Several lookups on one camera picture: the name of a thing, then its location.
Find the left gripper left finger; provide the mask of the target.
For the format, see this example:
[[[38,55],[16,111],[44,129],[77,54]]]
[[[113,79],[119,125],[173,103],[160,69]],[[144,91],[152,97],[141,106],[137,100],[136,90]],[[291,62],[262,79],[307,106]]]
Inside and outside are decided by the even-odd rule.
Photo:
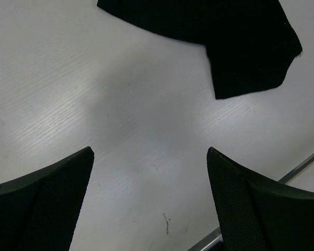
[[[0,184],[0,250],[69,250],[94,163],[86,147]]]

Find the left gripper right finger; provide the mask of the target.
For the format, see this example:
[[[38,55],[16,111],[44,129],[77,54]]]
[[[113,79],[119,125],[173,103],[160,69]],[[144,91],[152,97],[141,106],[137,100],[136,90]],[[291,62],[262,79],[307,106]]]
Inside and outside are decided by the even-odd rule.
[[[213,147],[207,169],[225,250],[314,250],[314,192],[267,178]]]

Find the black skirt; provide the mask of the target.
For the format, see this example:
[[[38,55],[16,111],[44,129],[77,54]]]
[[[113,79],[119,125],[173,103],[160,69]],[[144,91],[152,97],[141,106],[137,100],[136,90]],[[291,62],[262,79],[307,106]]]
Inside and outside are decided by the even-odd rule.
[[[281,86],[300,40],[279,1],[98,1],[109,14],[171,39],[203,45],[216,99]]]

